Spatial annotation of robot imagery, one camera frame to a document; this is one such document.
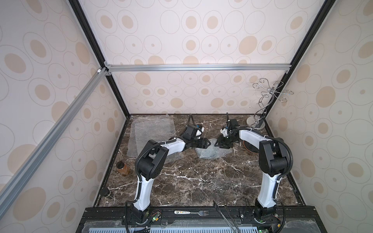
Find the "dark grey dinner plate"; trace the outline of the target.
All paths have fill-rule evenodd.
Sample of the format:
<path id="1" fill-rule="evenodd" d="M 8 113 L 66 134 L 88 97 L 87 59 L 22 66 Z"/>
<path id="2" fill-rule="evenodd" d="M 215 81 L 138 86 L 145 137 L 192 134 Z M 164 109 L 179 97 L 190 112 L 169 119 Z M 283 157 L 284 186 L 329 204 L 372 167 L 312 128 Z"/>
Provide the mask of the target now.
<path id="1" fill-rule="evenodd" d="M 246 150 L 251 151 L 253 153 L 259 153 L 259 149 L 253 146 L 252 144 L 248 143 L 247 141 L 244 141 L 243 145 Z"/>

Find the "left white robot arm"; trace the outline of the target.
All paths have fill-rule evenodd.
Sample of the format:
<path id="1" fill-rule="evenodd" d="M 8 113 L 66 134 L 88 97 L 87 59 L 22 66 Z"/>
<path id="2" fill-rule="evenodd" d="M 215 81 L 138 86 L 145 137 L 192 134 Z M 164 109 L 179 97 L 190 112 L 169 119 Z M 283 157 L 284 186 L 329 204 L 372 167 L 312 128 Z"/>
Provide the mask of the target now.
<path id="1" fill-rule="evenodd" d="M 187 125 L 179 136 L 167 141 L 149 140 L 135 161 L 138 178 L 135 199 L 130 201 L 132 216 L 138 223 L 147 222 L 150 217 L 149 207 L 151 191 L 155 178 L 161 173 L 169 155 L 188 149 L 207 149 L 211 142 L 202 137 L 204 127 L 196 124 L 189 115 Z"/>

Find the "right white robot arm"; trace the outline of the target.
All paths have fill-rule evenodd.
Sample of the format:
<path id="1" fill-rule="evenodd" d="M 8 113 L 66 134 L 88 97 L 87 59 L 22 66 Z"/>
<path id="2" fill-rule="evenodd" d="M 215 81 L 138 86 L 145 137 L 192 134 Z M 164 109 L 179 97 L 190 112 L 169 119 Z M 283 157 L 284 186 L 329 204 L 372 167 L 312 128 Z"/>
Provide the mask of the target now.
<path id="1" fill-rule="evenodd" d="M 257 222 L 265 222 L 276 212 L 276 194 L 282 178 L 292 169 L 292 152 L 282 139 L 264 135 L 249 126 L 240 126 L 238 121 L 230 119 L 229 115 L 226 118 L 226 125 L 221 128 L 215 146 L 230 149 L 235 143 L 243 141 L 258 154 L 263 176 L 253 215 Z"/>

